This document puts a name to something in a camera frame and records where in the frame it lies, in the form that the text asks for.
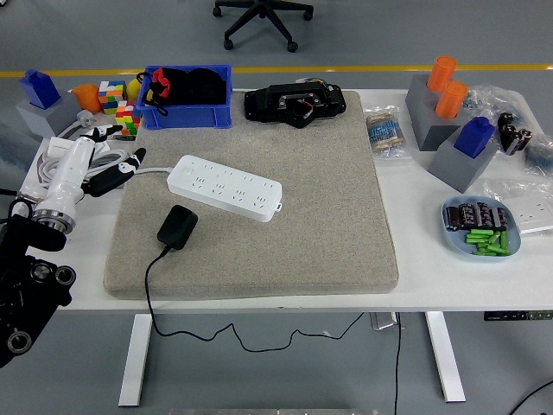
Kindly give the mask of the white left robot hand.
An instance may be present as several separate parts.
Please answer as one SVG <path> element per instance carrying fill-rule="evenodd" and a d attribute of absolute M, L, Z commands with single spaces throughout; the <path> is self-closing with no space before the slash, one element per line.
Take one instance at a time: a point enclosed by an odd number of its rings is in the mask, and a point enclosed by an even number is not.
<path fill-rule="evenodd" d="M 75 206 L 83 195 L 100 197 L 134 176 L 146 155 L 144 148 L 136 150 L 132 155 L 126 156 L 121 163 L 93 176 L 89 181 L 85 180 L 96 145 L 121 130 L 120 125 L 103 125 L 93 128 L 76 139 L 61 158 L 46 198 L 36 206 L 34 220 L 45 221 L 49 218 L 76 220 Z"/>

